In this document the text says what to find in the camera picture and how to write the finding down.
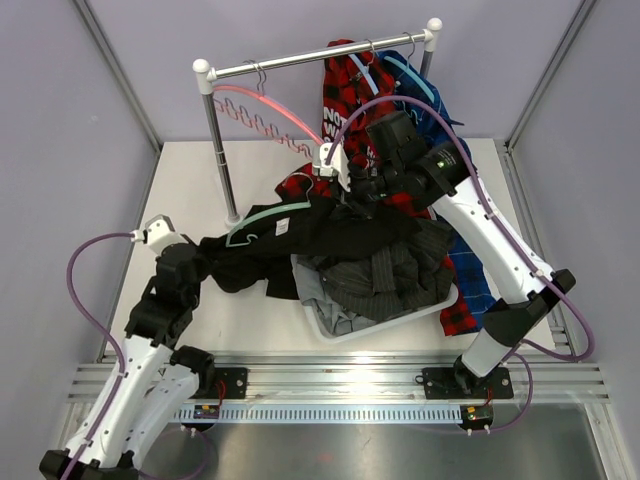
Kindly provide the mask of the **mint green hanger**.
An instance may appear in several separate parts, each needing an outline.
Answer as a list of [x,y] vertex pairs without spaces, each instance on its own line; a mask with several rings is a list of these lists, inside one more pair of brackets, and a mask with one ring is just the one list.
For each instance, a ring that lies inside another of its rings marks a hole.
[[289,179],[291,176],[301,176],[306,178],[307,180],[310,181],[310,185],[309,188],[305,191],[305,198],[306,200],[304,202],[295,202],[295,203],[290,203],[290,204],[282,204],[280,206],[274,206],[274,207],[270,207],[266,210],[260,211],[258,213],[252,214],[247,216],[244,220],[242,220],[240,223],[236,224],[226,235],[226,240],[225,240],[225,247],[226,248],[237,248],[237,247],[245,247],[250,245],[254,240],[258,239],[259,236],[257,234],[254,233],[247,233],[245,235],[245,239],[243,241],[235,241],[234,237],[242,232],[245,232],[246,229],[255,224],[258,221],[261,221],[263,219],[267,219],[273,216],[276,216],[278,214],[288,214],[290,212],[294,212],[294,211],[299,211],[299,210],[305,210],[305,209],[309,209],[311,207],[311,201],[310,201],[310,192],[313,189],[314,186],[314,178],[306,173],[302,173],[302,172],[294,172],[292,174],[290,174],[287,179]]

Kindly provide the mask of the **black plain shirt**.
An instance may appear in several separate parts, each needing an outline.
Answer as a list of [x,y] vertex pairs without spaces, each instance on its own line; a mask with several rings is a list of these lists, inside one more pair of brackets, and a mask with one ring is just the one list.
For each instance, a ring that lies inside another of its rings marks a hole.
[[298,298],[292,273],[293,255],[356,261],[419,231],[418,222],[385,205],[368,219],[328,197],[315,197],[308,208],[262,218],[227,237],[204,237],[198,253],[207,273],[227,293],[266,282],[271,298]]

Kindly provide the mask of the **black pinstripe shirt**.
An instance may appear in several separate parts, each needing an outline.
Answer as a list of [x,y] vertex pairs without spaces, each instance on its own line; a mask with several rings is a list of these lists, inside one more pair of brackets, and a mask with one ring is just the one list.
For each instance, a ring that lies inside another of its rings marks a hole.
[[453,270],[444,265],[453,229],[420,219],[420,230],[361,260],[313,257],[325,291],[346,310],[376,322],[433,306],[449,295]]

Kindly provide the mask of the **red black plaid shirt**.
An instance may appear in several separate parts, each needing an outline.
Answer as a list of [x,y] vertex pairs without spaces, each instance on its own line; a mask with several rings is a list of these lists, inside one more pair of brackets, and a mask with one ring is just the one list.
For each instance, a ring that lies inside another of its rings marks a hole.
[[[325,142],[332,142],[347,119],[362,104],[379,97],[394,95],[395,81],[378,58],[371,67],[371,75],[376,81],[380,93],[373,96],[364,79],[353,80],[358,73],[357,67],[348,56],[330,58],[325,61],[324,81],[322,87],[323,113],[321,137]],[[367,64],[371,53],[357,54]],[[379,104],[362,114],[349,127],[343,138],[344,151],[350,160],[350,173],[363,177],[370,170],[376,171],[379,166],[377,153],[369,139],[365,127],[397,110],[394,103]]]

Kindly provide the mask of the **light blue hanger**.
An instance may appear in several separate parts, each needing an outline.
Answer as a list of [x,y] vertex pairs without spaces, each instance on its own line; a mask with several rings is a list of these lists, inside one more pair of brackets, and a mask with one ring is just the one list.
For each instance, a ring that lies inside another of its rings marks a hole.
[[375,60],[377,59],[377,54],[373,42],[369,39],[367,39],[366,42],[369,44],[371,52],[371,58],[367,64],[364,64],[360,60],[359,56],[355,53],[349,54],[348,57],[358,69],[358,73],[353,77],[353,80],[356,81],[364,79],[368,84],[372,95],[377,96],[380,93],[380,90],[377,86],[376,81],[371,75],[371,67],[374,65]]

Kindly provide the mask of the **pink hanger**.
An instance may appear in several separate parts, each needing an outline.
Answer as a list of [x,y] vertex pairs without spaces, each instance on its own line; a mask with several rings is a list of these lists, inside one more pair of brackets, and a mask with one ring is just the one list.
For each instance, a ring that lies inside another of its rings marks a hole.
[[324,141],[309,125],[274,99],[245,87],[213,87],[217,113],[243,125],[246,129],[283,145],[307,159]]

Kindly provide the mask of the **lilac hanger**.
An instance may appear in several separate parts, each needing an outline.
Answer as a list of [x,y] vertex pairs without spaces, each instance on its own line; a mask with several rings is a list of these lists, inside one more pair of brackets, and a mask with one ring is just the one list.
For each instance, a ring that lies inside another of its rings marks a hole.
[[260,64],[255,60],[246,60],[245,64],[250,65],[256,74],[258,75],[258,81],[256,84],[256,91],[261,95],[265,96],[265,84],[267,80],[267,75],[265,70],[260,66]]

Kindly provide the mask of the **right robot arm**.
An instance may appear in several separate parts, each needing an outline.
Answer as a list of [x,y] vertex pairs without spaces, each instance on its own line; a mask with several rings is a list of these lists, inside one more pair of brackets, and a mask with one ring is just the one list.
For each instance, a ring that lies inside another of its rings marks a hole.
[[500,298],[483,315],[471,345],[445,371],[445,385],[462,398],[479,397],[499,364],[558,303],[576,279],[555,270],[522,240],[490,201],[467,150],[455,134],[428,147],[403,111],[366,128],[381,172],[353,181],[360,198],[406,192],[430,205],[463,238],[495,282]]

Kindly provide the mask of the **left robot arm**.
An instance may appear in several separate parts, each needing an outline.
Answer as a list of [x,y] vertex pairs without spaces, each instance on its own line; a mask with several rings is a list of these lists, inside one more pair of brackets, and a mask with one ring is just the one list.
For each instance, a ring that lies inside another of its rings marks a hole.
[[200,303],[203,259],[182,236],[155,250],[156,273],[114,346],[117,363],[66,446],[44,454],[39,471],[47,479],[138,478],[179,407],[215,388],[213,356],[178,344]]

